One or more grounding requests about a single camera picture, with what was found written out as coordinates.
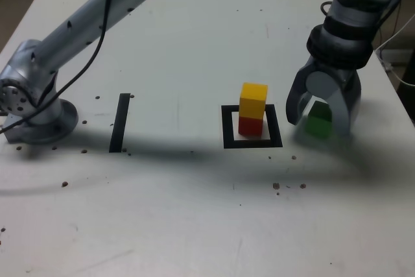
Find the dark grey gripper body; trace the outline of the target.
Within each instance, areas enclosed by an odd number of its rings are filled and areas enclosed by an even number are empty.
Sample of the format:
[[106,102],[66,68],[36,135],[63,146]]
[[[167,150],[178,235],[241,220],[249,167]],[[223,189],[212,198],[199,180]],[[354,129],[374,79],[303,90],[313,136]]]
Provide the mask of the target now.
[[342,88],[345,88],[353,76],[353,71],[337,69],[324,65],[313,57],[309,57],[306,65],[313,65],[314,71],[321,71],[333,78]]

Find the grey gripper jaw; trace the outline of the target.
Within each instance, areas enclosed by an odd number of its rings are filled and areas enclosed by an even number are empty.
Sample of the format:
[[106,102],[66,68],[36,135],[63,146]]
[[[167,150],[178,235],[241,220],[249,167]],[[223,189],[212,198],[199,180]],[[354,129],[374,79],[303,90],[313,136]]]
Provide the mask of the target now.
[[331,110],[334,131],[339,136],[349,136],[356,120],[361,101],[361,82],[356,71],[346,84],[327,73],[315,71],[306,80],[307,91],[323,99]]
[[296,74],[286,101],[287,121],[292,125],[297,125],[303,111],[311,99],[311,94],[307,91],[306,80],[309,74],[314,71],[313,62],[306,63]]

